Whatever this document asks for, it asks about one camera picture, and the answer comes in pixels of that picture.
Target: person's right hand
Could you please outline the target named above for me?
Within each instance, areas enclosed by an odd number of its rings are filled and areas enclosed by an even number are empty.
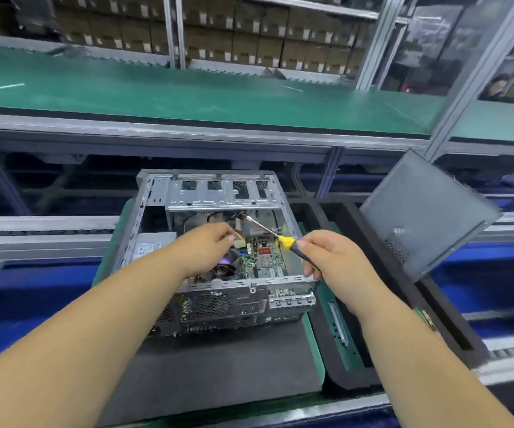
[[[377,305],[384,283],[364,255],[348,237],[327,230],[315,230],[297,240],[299,249],[322,270],[303,262],[304,275],[323,277],[332,292],[361,316]]]

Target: hand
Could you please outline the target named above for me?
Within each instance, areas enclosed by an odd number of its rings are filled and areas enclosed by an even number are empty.
[[[211,270],[225,256],[236,237],[235,231],[225,222],[205,224],[178,237],[163,251],[164,255],[173,257],[185,279]]]
[[[297,240],[299,249],[322,270],[304,262],[304,275],[314,272],[324,278],[332,292],[361,316],[377,306],[377,295],[389,291],[364,252],[348,237],[327,230],[315,230]]]

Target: forearm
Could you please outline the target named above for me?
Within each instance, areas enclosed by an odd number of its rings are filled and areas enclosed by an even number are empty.
[[[361,326],[403,427],[514,427],[508,410],[389,290]]]
[[[94,425],[182,279],[163,250],[143,257],[0,354],[0,426]]]

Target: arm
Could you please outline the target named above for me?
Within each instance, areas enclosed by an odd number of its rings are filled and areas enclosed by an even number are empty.
[[[0,426],[94,426],[176,289],[215,266],[234,239],[226,223],[196,228],[120,269],[1,353]]]
[[[331,231],[297,241],[358,316],[370,356],[405,428],[514,428],[514,417],[380,280],[361,249]],[[305,275],[313,269],[305,264]],[[320,273],[314,271],[316,278]]]

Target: rear panel of computer case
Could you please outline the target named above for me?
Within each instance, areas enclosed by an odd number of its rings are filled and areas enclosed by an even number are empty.
[[[215,268],[183,281],[151,336],[296,321],[315,306],[316,283],[303,276],[301,260],[236,218],[244,212],[278,234],[301,237],[274,173],[145,169],[138,180],[113,272],[208,222],[228,222],[240,235]]]

